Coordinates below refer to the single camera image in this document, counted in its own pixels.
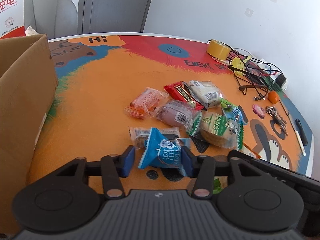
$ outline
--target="orange candy wrapper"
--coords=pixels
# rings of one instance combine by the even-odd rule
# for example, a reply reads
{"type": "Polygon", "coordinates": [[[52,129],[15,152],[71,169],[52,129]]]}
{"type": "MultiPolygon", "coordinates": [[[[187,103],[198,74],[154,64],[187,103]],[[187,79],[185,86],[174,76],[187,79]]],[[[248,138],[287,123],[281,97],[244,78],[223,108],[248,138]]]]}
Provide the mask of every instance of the orange candy wrapper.
{"type": "Polygon", "coordinates": [[[150,111],[154,110],[162,101],[165,101],[169,94],[159,90],[147,87],[144,92],[131,101],[130,106],[124,110],[132,117],[144,119],[150,115],[150,111]]]}

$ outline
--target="table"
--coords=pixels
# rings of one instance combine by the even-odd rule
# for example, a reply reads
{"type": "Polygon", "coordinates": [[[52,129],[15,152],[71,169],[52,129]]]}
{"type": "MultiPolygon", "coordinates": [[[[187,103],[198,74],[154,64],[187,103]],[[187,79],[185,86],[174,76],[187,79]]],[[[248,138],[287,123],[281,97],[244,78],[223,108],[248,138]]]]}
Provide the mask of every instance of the table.
{"type": "MultiPolygon", "coordinates": [[[[283,136],[269,115],[262,120],[252,105],[258,103],[254,89],[247,95],[238,90],[233,73],[206,53],[207,44],[173,36],[147,33],[100,33],[51,40],[49,47],[59,78],[55,100],[38,140],[30,168],[33,182],[78,156],[97,161],[108,154],[121,154],[131,139],[128,127],[166,128],[149,118],[134,119],[124,113],[146,87],[163,90],[177,81],[211,80],[228,100],[241,105],[249,124],[244,126],[244,142],[255,152],[268,156],[275,164],[308,176],[313,164],[313,135],[308,124],[289,98],[279,93],[293,119],[299,118],[309,141],[301,150],[284,108],[275,107],[286,125],[283,136]]],[[[227,155],[229,150],[196,142],[195,155],[227,155]]],[[[130,189],[187,188],[190,179],[175,169],[137,168],[143,150],[136,152],[135,165],[128,178],[121,179],[126,193],[130,189]]],[[[102,193],[101,179],[90,178],[89,185],[102,193]]]]}

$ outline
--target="barcode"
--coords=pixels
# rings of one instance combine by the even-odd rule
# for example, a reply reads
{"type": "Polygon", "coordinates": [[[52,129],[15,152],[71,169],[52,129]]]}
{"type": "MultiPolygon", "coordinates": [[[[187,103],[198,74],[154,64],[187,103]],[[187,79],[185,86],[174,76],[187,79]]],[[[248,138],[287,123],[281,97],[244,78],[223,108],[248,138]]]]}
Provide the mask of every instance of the barcode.
{"type": "Polygon", "coordinates": [[[208,100],[217,99],[218,95],[216,92],[207,93],[204,95],[208,100]]]}
{"type": "Polygon", "coordinates": [[[184,114],[179,113],[179,112],[176,114],[176,117],[174,120],[179,123],[182,123],[185,127],[187,127],[190,122],[190,120],[187,116],[185,116],[184,114]]]}
{"type": "Polygon", "coordinates": [[[150,134],[150,130],[136,129],[136,136],[146,136],[150,134]]]}
{"type": "Polygon", "coordinates": [[[249,152],[248,154],[250,157],[257,159],[256,155],[254,155],[253,153],[249,152]]]}

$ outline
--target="white snack package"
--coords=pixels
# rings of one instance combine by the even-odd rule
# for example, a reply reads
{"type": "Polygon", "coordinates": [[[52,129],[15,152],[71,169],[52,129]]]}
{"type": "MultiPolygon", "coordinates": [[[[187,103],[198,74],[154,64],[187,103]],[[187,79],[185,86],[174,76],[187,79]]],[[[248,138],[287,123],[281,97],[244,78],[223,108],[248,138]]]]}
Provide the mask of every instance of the white snack package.
{"type": "Polygon", "coordinates": [[[211,81],[191,80],[188,85],[207,109],[219,106],[220,98],[225,98],[220,89],[211,81]]]}

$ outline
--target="snack wrapper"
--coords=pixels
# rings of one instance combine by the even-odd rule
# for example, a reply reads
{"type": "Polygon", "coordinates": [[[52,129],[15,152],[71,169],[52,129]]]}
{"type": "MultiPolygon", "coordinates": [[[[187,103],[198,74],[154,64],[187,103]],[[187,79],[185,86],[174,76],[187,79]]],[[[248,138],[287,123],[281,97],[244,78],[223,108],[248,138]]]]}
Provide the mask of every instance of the snack wrapper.
{"type": "Polygon", "coordinates": [[[133,117],[144,119],[150,114],[150,111],[154,110],[168,97],[169,94],[165,92],[147,87],[124,110],[133,117]]]}
{"type": "Polygon", "coordinates": [[[196,110],[202,110],[204,108],[200,100],[190,90],[187,83],[183,81],[164,86],[164,90],[166,90],[173,99],[188,103],[196,110]]]}
{"type": "MultiPolygon", "coordinates": [[[[159,130],[162,135],[164,135],[169,141],[173,141],[180,137],[180,132],[178,127],[165,128],[159,130]]],[[[129,127],[129,133],[133,145],[136,149],[142,149],[145,147],[148,137],[150,135],[150,129],[143,127],[129,127]]]]}
{"type": "Polygon", "coordinates": [[[187,133],[222,148],[240,150],[243,147],[243,124],[213,112],[201,111],[187,133]]]}
{"type": "Polygon", "coordinates": [[[238,123],[242,123],[243,125],[248,124],[244,121],[242,112],[240,111],[238,106],[223,98],[220,99],[220,102],[222,111],[228,119],[234,120],[238,123]]]}
{"type": "MultiPolygon", "coordinates": [[[[187,146],[189,149],[191,149],[191,142],[192,140],[190,138],[177,138],[177,139],[174,139],[174,140],[170,140],[168,139],[169,141],[171,142],[175,142],[176,140],[178,141],[178,143],[180,144],[180,146],[187,146]]],[[[148,140],[145,140],[144,141],[144,147],[146,148],[147,147],[147,141],[148,140]]]]}
{"type": "Polygon", "coordinates": [[[243,143],[243,147],[241,150],[239,150],[239,152],[242,152],[243,154],[246,154],[254,159],[261,159],[261,156],[259,154],[257,154],[256,152],[254,152],[248,145],[246,145],[245,143],[243,143]]]}
{"type": "Polygon", "coordinates": [[[220,89],[211,81],[191,80],[188,85],[201,104],[207,109],[219,106],[220,98],[224,98],[220,89]]]}
{"type": "Polygon", "coordinates": [[[147,166],[180,168],[181,146],[178,141],[168,141],[157,128],[151,128],[147,140],[147,147],[142,155],[138,168],[144,169],[147,166]]]}
{"type": "Polygon", "coordinates": [[[192,125],[194,108],[178,100],[170,100],[164,106],[152,112],[156,119],[173,127],[185,127],[188,129],[192,125]]]}

